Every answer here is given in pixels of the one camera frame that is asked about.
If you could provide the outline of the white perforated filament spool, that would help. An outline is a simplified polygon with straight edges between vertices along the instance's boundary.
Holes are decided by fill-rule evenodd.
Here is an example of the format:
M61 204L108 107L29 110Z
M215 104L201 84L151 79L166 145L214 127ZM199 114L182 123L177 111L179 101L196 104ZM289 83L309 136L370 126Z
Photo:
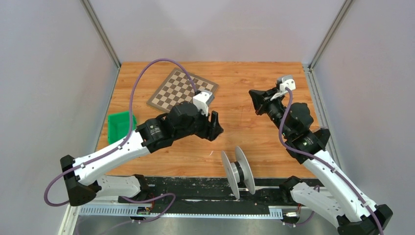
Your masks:
M239 183L243 183L250 194L255 194L254 176L243 150L235 147L235 162L230 162L225 151L221 151L222 164L225 169L229 186L236 200L240 199Z

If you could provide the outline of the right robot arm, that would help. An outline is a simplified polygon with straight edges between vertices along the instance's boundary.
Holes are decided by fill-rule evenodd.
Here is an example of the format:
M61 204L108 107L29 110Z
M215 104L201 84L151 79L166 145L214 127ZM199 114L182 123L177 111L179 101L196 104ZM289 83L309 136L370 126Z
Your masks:
M290 89L250 90L255 113L266 114L278 128L278 138L289 155L312 172L330 192L327 197L298 177L289 177L279 191L285 204L299 203L330 222L341 235L382 235L393 212L377 204L346 176L326 149L327 128L311 131L313 118L306 103L289 100Z

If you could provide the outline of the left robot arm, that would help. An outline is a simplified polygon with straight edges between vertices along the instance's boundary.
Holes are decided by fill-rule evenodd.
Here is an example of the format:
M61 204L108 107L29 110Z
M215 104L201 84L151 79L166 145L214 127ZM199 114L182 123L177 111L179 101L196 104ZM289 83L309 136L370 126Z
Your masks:
M170 147L174 141L196 135L208 141L224 132L218 113L203 114L196 105L183 102L170 112L148 119L130 134L89 155L60 159L69 204L81 206L97 197L124 196L138 203L148 200L150 190L140 184L137 175L113 177L106 173L132 159Z

